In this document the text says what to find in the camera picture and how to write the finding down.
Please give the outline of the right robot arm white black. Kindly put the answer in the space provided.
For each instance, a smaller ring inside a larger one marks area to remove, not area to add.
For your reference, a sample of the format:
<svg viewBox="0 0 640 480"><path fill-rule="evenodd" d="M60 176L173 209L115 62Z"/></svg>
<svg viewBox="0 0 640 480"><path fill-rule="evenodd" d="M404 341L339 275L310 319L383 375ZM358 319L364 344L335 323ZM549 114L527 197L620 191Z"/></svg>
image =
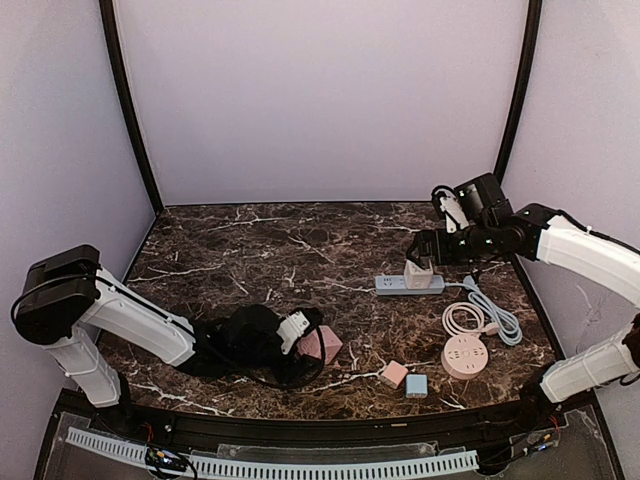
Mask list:
<svg viewBox="0 0 640 480"><path fill-rule="evenodd" d="M517 256L598 286L639 306L639 251L584 225L562 209L530 203L516 210L500 181L486 173L456 187L439 185L431 201L442 228L415 234L406 258L416 266L477 264ZM524 396L550 405L613 381L639 378L639 320L546 367Z"/></svg>

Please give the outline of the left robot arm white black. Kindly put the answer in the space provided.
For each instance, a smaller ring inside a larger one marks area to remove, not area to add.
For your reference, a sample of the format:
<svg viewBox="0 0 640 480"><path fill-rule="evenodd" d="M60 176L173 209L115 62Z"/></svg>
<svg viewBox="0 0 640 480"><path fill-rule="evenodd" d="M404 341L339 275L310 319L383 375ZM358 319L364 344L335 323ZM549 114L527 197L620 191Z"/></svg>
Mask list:
<svg viewBox="0 0 640 480"><path fill-rule="evenodd" d="M307 386L323 371L326 358L297 353L300 341L318 334L323 315L297 308L280 316L260 304L244 306L208 323L170 313L119 282L100 263L99 251L79 245L33 264L22 294L10 310L26 341L41 346L96 408L128 402L124 376L102 357L86 329L94 326L155 355L192 376L251 380L269 371L268 387Z"/></svg>

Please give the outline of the pink cube socket adapter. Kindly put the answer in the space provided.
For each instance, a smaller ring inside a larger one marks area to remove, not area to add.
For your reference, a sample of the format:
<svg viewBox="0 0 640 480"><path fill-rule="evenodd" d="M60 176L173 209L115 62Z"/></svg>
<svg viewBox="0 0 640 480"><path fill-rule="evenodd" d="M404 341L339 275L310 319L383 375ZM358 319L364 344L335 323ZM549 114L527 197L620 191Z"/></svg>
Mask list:
<svg viewBox="0 0 640 480"><path fill-rule="evenodd" d="M316 331L311 332L297 343L297 353L318 360L324 357L325 364L330 365L342 349L343 342L329 326L321 325L319 329L322 338Z"/></svg>

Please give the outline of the blue power strip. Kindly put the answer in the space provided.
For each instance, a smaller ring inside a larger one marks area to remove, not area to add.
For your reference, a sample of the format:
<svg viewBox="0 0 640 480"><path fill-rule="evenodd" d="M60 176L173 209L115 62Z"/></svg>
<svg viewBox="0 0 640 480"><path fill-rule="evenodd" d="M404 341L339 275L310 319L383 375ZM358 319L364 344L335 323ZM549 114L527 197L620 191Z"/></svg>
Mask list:
<svg viewBox="0 0 640 480"><path fill-rule="evenodd" d="M427 288L410 289L403 275L378 275L375 277L375 292L378 296L439 295L445 289L442 276L435 275Z"/></svg>

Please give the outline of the white cube socket adapter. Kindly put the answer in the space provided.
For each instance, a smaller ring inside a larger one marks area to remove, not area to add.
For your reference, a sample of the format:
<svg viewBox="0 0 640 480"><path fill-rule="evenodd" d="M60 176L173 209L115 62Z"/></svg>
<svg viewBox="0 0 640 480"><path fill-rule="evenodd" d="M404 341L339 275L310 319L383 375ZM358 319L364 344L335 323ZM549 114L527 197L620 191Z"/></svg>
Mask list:
<svg viewBox="0 0 640 480"><path fill-rule="evenodd" d="M404 267L404 283L409 290L426 290L431 286L434 271L431 261L425 267L407 259Z"/></svg>

